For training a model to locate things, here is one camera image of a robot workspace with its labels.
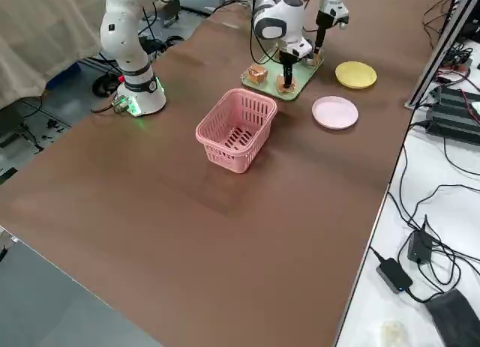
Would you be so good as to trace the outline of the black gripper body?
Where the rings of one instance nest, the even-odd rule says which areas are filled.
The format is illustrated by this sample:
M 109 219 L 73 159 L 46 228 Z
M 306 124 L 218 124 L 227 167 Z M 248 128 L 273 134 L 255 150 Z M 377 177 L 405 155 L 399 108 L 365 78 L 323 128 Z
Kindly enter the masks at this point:
M 290 54 L 288 52 L 284 52 L 283 50 L 280 50 L 278 52 L 278 58 L 279 62 L 283 66 L 293 66 L 300 61 L 300 58 L 298 56 Z
M 319 10 L 316 16 L 317 35 L 325 36 L 325 33 L 333 25 L 333 16 L 329 13 Z

